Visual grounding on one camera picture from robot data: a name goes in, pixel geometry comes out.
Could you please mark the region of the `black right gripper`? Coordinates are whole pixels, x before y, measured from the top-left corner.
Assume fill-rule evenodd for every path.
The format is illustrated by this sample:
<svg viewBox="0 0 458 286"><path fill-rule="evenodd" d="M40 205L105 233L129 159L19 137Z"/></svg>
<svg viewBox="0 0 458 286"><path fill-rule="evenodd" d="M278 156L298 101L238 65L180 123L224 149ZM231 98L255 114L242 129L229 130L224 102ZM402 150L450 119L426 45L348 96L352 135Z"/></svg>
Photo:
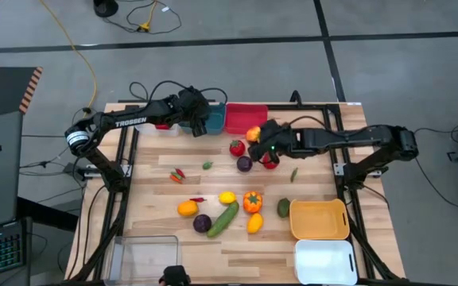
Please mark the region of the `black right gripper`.
<svg viewBox="0 0 458 286"><path fill-rule="evenodd" d="M271 119L260 126L259 142L251 141L248 154L251 160L261 160L265 155L270 161L279 163L279 156L288 150L293 142L290 124L279 124Z"/></svg>

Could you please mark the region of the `orange toy bell pepper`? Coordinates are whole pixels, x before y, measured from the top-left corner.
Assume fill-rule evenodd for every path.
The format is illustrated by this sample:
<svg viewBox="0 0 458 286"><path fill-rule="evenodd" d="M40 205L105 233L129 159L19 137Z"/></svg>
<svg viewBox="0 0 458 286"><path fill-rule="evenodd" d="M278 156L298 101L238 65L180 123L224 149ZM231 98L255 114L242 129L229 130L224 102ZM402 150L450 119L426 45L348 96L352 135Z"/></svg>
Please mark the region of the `orange toy bell pepper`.
<svg viewBox="0 0 458 286"><path fill-rule="evenodd" d="M249 191L243 196L243 208L248 213L257 213L262 208L262 196L256 191Z"/></svg>

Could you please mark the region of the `yellow toy mango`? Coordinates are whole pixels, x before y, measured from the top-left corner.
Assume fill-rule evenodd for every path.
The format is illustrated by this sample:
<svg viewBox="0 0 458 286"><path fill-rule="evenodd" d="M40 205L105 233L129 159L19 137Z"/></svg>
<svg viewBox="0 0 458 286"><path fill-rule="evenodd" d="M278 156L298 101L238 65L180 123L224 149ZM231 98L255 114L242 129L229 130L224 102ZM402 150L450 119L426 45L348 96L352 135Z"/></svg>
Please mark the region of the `yellow toy mango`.
<svg viewBox="0 0 458 286"><path fill-rule="evenodd" d="M254 213L250 216L246 230L248 234L257 233L263 226L264 219L260 213Z"/></svg>

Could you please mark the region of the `large green toy cucumber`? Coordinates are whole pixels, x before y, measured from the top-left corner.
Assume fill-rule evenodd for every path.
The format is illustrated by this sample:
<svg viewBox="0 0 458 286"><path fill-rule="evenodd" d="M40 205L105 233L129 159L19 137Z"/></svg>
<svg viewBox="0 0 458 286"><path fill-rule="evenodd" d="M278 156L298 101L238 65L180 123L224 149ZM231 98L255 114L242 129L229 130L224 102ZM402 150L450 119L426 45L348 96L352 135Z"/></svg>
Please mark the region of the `large green toy cucumber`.
<svg viewBox="0 0 458 286"><path fill-rule="evenodd" d="M214 238L221 234L232 222L237 213L239 212L239 203L234 201L226 210L216 219L212 227L207 232L208 238Z"/></svg>

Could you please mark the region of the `orange toy mango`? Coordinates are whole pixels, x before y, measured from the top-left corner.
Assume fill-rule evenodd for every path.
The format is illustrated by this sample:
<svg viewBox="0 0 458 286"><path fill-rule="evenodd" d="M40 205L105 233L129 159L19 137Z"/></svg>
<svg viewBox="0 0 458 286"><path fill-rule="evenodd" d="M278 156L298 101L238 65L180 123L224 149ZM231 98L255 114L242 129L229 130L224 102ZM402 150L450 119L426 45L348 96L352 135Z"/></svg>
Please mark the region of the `orange toy mango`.
<svg viewBox="0 0 458 286"><path fill-rule="evenodd" d="M180 203L177 207L177 212L181 216L192 216L199 211L197 202L192 200L187 200Z"/></svg>

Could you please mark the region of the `teal plastic basket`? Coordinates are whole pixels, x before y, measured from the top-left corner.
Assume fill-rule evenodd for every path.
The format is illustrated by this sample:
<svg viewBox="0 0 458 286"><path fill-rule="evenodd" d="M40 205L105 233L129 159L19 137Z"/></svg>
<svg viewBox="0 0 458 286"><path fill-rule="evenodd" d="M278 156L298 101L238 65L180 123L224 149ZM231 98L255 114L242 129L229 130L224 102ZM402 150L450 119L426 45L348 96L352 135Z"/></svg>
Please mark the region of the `teal plastic basket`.
<svg viewBox="0 0 458 286"><path fill-rule="evenodd" d="M223 132L226 118L226 105L201 106L193 111L191 116L179 123L185 133L192 133L194 137L201 135L218 135Z"/></svg>

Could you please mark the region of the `red plastic basket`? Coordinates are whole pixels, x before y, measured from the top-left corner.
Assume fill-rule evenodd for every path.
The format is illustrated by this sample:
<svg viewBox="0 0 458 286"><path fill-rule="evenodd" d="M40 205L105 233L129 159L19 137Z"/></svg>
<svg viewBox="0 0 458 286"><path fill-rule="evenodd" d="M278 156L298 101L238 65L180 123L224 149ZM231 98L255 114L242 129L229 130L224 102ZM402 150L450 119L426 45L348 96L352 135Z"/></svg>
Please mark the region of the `red plastic basket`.
<svg viewBox="0 0 458 286"><path fill-rule="evenodd" d="M231 134L245 134L251 127L266 122L267 118L266 105L228 103L224 129Z"/></svg>

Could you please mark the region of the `translucent white plastic basket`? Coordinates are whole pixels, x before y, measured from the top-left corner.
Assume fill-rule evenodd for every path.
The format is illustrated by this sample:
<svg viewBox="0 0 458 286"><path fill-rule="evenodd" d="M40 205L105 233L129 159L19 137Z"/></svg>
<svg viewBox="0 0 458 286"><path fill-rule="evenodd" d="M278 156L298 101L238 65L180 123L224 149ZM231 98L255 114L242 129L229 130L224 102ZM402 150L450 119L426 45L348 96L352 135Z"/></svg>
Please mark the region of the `translucent white plastic basket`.
<svg viewBox="0 0 458 286"><path fill-rule="evenodd" d="M155 125L145 123L141 125L136 125L134 128L144 136L151 137L177 137L180 133L180 127L178 124L171 126L169 130L159 130L155 128Z"/></svg>

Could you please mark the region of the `orange plastic basket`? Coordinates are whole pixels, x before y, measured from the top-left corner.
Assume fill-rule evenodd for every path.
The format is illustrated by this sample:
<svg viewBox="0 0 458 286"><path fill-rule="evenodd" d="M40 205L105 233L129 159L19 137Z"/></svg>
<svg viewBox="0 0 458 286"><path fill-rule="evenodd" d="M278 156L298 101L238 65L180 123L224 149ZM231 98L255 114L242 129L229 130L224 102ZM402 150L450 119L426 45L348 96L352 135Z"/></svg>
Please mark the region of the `orange plastic basket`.
<svg viewBox="0 0 458 286"><path fill-rule="evenodd" d="M289 225L292 235L299 240L344 240L350 234L346 206L340 199L293 200Z"/></svg>

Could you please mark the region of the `black round stand base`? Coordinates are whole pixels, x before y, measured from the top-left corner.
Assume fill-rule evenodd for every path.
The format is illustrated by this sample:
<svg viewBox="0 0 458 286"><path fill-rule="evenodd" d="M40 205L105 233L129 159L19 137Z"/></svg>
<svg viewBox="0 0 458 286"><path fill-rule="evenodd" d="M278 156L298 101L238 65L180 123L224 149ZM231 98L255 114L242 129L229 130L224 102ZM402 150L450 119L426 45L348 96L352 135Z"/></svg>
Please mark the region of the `black round stand base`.
<svg viewBox="0 0 458 286"><path fill-rule="evenodd" d="M116 0L93 0L93 10L98 17L111 17L118 11Z"/></svg>

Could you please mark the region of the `person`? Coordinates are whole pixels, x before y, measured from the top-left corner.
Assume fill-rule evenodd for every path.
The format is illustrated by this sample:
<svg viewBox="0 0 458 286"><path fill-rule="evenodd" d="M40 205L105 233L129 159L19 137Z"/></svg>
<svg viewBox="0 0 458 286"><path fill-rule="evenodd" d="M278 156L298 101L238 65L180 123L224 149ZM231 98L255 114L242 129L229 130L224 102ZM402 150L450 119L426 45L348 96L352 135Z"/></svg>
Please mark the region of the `person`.
<svg viewBox="0 0 458 286"><path fill-rule="evenodd" d="M173 265L165 268L158 284L159 286L189 286L191 279L183 265Z"/></svg>

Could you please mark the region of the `clear plastic bin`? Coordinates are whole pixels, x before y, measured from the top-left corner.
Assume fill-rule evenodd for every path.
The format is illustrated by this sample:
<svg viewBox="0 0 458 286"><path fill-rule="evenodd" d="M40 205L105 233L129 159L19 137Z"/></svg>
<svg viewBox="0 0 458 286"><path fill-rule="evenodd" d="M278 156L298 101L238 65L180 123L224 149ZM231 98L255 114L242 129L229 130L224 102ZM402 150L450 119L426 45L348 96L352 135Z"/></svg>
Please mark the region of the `clear plastic bin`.
<svg viewBox="0 0 458 286"><path fill-rule="evenodd" d="M158 286L166 267L181 263L174 235L116 237L103 266L106 286Z"/></svg>

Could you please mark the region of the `black floor beam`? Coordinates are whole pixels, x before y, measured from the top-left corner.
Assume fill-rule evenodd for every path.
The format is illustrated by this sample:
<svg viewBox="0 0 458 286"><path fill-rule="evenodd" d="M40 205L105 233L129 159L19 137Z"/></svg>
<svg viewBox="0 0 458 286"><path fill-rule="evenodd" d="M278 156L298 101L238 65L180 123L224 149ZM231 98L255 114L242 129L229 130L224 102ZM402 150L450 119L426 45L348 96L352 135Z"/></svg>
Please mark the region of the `black floor beam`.
<svg viewBox="0 0 458 286"><path fill-rule="evenodd" d="M60 230L75 232L78 216L66 211L59 211L22 197L17 198L16 219L30 217L34 222L55 227Z"/></svg>

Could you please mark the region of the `black mat striped edge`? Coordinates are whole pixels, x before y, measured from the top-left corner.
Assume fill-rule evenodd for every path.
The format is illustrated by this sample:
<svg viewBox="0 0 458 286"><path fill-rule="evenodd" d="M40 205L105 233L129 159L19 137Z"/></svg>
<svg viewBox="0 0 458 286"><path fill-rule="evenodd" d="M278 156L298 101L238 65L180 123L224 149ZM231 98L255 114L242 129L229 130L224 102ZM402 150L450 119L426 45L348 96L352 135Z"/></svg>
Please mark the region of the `black mat striped edge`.
<svg viewBox="0 0 458 286"><path fill-rule="evenodd" d="M0 67L0 115L26 114L42 73L43 67Z"/></svg>

